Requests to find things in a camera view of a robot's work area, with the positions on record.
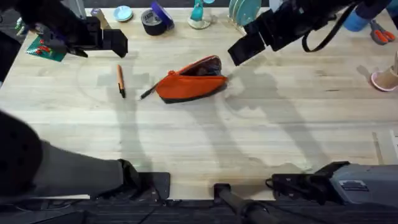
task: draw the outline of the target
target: roll of tape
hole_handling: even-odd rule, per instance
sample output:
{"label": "roll of tape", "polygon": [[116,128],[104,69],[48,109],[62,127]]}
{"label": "roll of tape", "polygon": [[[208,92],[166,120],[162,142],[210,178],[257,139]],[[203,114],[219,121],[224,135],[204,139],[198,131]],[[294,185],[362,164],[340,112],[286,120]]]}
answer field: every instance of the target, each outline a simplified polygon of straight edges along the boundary
{"label": "roll of tape", "polygon": [[157,16],[167,25],[167,29],[172,29],[174,27],[174,22],[172,17],[166,12],[166,10],[160,6],[156,1],[152,2],[150,5],[152,10]]}
{"label": "roll of tape", "polygon": [[162,22],[152,9],[148,9],[142,13],[141,22],[145,32],[149,35],[160,35],[167,30],[166,23]]}

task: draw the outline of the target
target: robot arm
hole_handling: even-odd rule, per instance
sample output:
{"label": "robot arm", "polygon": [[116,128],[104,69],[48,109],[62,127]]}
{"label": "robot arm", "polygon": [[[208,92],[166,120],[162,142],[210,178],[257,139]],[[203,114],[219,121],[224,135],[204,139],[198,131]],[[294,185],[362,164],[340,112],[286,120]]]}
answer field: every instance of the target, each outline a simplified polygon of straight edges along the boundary
{"label": "robot arm", "polygon": [[119,29],[101,30],[95,17],[77,18],[59,0],[8,0],[0,2],[0,11],[14,8],[29,26],[44,25],[39,34],[46,46],[57,52],[87,57],[85,50],[113,50],[120,57],[127,54],[127,38]]}
{"label": "robot arm", "polygon": [[[372,6],[375,0],[289,0],[276,12],[263,12],[255,21],[244,26],[246,35],[229,50],[235,65],[240,65],[270,45],[278,51],[303,37],[306,52],[316,52],[326,46],[343,25],[350,12],[361,2]],[[326,39],[314,50],[307,46],[307,37],[312,30],[328,24],[330,17],[348,7]]]}

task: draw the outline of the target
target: pink object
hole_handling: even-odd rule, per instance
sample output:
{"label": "pink object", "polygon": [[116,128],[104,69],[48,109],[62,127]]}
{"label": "pink object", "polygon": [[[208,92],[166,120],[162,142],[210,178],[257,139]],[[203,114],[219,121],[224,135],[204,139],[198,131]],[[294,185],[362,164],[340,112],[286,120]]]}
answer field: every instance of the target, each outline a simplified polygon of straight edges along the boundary
{"label": "pink object", "polygon": [[374,80],[376,79],[376,77],[380,74],[381,72],[374,72],[374,73],[372,73],[372,75],[371,75],[371,83],[372,83],[372,85],[375,87],[375,88],[377,88],[378,90],[380,90],[380,91],[385,91],[385,92],[389,92],[389,91],[394,91],[397,87],[395,86],[394,88],[391,88],[391,89],[386,89],[386,88],[383,88],[383,87],[381,87],[381,86],[379,86]]}

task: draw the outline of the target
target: blue tape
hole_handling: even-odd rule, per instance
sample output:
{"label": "blue tape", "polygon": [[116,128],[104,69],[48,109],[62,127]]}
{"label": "blue tape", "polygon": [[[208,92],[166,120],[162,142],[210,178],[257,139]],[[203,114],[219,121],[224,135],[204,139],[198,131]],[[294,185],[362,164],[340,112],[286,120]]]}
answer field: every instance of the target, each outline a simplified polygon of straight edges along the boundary
{"label": "blue tape", "polygon": [[344,27],[353,32],[361,31],[366,25],[369,24],[370,19],[363,19],[358,16],[355,11],[353,11],[345,20]]}
{"label": "blue tape", "polygon": [[156,1],[152,2],[150,5],[152,10],[156,13],[156,15],[164,22],[167,26],[167,29],[172,29],[174,27],[174,22],[172,17],[164,10],[162,6]]}

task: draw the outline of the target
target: black tape roll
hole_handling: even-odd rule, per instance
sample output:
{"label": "black tape roll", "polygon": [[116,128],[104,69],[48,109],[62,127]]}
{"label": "black tape roll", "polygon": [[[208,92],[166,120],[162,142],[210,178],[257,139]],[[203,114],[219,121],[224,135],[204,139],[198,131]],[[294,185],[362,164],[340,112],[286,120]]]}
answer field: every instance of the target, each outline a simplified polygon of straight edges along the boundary
{"label": "black tape roll", "polygon": [[145,32],[149,35],[160,35],[167,30],[167,25],[153,12],[148,9],[141,15],[141,22]]}

